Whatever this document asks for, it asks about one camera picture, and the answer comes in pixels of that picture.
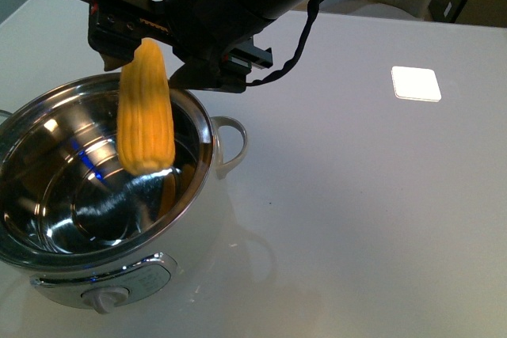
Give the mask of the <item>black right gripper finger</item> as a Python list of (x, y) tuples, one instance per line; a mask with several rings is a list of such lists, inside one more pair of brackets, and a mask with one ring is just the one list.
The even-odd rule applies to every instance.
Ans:
[(218, 74), (207, 61), (188, 61), (169, 78), (173, 89), (218, 89)]
[(128, 65), (134, 59), (134, 51), (117, 51), (100, 54), (104, 63), (104, 71), (109, 72)]

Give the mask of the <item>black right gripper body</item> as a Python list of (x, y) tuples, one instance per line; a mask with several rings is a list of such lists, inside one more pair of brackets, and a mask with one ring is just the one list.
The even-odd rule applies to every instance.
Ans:
[(89, 46), (110, 53), (134, 51), (142, 39), (170, 45), (183, 62), (207, 61), (218, 89), (242, 93), (253, 67), (270, 68), (271, 49), (253, 42), (268, 21), (237, 0), (81, 0), (89, 5)]

